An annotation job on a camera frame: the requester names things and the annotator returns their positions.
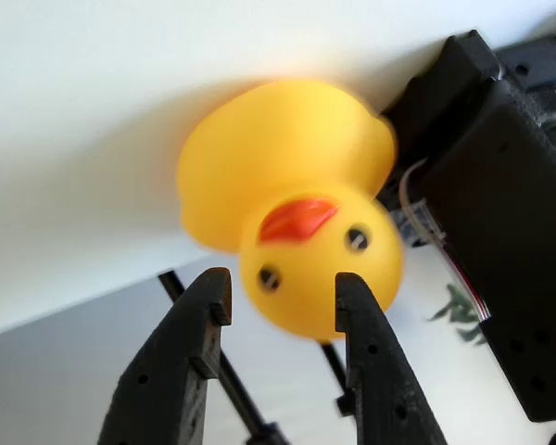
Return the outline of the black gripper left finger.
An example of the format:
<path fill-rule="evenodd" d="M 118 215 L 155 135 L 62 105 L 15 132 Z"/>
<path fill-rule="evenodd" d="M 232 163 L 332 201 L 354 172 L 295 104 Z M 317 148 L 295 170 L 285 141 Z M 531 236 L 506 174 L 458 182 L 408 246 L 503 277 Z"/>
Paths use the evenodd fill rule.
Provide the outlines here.
<path fill-rule="evenodd" d="M 203 272 L 185 289 L 120 376 L 101 444 L 200 444 L 207 383 L 220 371 L 232 321 L 231 275 Z"/>

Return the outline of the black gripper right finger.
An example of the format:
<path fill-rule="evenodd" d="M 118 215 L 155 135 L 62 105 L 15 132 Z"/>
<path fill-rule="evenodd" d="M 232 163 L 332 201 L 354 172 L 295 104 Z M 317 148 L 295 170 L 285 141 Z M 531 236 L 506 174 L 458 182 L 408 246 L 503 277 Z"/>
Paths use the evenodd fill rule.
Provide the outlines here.
<path fill-rule="evenodd" d="M 368 285 L 354 273 L 335 277 L 335 327 L 346 335 L 357 442 L 445 444 L 392 327 Z"/>

